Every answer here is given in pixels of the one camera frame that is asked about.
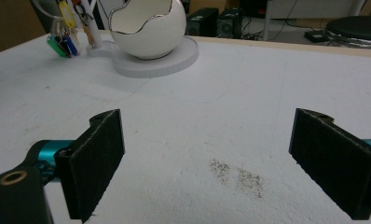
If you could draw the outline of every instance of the black stool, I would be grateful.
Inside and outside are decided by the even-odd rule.
[[[330,21],[323,35],[337,46],[371,49],[371,16],[352,16]]]

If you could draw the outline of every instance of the bowl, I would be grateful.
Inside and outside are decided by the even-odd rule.
[[[130,0],[110,13],[109,27],[120,49],[139,59],[157,59],[182,42],[186,13],[179,0]]]

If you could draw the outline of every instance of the white bowl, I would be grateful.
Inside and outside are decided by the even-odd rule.
[[[179,0],[130,0],[110,13],[109,27],[122,50],[140,59],[156,59],[182,42],[186,14]]]

